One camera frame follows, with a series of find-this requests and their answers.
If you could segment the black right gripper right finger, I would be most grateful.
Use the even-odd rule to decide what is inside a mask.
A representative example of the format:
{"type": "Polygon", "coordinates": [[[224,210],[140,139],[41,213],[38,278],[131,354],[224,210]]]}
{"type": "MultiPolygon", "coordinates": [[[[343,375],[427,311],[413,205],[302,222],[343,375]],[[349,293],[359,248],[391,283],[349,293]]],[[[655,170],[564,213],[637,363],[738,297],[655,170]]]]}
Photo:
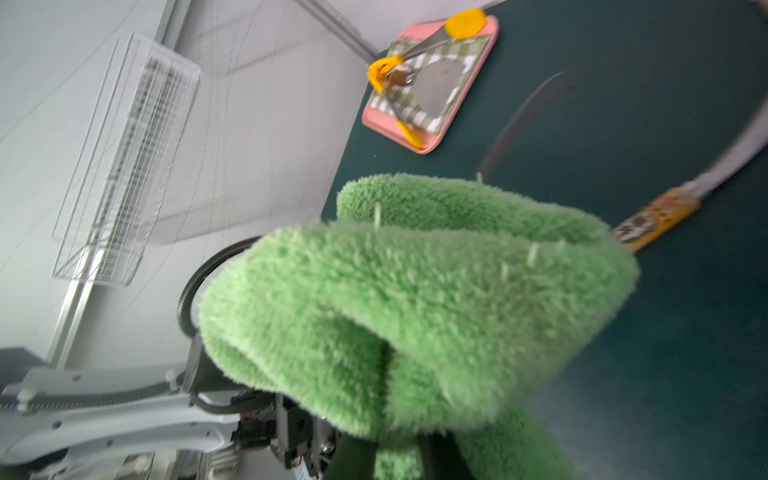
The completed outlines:
{"type": "Polygon", "coordinates": [[[424,480],[474,480],[452,433],[417,437],[424,480]]]}

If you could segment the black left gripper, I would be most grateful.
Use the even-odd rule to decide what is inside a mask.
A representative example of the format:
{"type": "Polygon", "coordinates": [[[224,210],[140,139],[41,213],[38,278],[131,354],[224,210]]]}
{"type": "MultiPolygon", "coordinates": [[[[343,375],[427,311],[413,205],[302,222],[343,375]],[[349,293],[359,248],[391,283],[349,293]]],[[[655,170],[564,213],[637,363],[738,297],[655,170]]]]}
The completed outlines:
{"type": "Polygon", "coordinates": [[[232,434],[241,451],[268,450],[298,479],[322,479],[340,432],[282,394],[251,390],[232,399],[239,422],[232,434]]]}

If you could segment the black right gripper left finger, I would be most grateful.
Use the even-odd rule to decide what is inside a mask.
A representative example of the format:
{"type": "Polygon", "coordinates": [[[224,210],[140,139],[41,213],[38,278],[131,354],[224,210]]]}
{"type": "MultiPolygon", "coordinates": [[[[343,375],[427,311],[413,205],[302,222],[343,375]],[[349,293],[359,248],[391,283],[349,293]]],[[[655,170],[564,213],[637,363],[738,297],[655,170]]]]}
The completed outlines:
{"type": "Polygon", "coordinates": [[[326,469],[325,480],[373,480],[378,445],[376,442],[343,436],[326,469]]]}

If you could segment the green and black rag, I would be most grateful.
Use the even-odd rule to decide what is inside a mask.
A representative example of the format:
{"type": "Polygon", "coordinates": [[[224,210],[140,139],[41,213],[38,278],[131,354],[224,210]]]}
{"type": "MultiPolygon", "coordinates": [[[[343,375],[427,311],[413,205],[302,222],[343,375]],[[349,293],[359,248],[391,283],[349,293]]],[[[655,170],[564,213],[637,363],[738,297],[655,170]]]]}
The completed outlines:
{"type": "Polygon", "coordinates": [[[373,443],[419,479],[453,438],[477,479],[574,479],[524,397],[621,310],[640,269],[600,218],[476,181],[347,183],[333,222],[257,241],[205,291],[199,330],[232,380],[373,443]]]}

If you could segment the small sickle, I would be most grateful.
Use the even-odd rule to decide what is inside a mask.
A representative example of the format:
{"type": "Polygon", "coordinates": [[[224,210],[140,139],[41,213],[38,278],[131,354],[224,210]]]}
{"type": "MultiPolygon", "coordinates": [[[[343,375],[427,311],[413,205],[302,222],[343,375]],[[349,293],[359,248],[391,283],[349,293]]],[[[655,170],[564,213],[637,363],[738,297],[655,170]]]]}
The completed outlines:
{"type": "Polygon", "coordinates": [[[541,83],[514,113],[480,162],[476,181],[478,183],[489,181],[494,170],[522,131],[549,103],[574,86],[575,83],[568,71],[558,72],[541,83]]]}
{"type": "Polygon", "coordinates": [[[667,190],[642,210],[616,226],[616,240],[637,252],[680,224],[721,184],[739,172],[767,145],[767,99],[748,125],[704,172],[667,190]]]}

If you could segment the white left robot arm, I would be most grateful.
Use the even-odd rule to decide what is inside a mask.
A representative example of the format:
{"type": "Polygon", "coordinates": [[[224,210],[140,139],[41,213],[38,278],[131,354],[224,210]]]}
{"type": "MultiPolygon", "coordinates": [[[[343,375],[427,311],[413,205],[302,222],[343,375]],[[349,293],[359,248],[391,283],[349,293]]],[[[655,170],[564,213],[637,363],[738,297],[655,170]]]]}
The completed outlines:
{"type": "Polygon", "coordinates": [[[1,355],[1,468],[29,479],[83,479],[113,460],[266,449],[298,478],[320,478],[340,434],[282,394],[227,378],[193,323],[193,301],[219,267],[251,246],[217,252],[191,277],[177,319],[192,341],[187,362],[76,372],[1,355]]]}

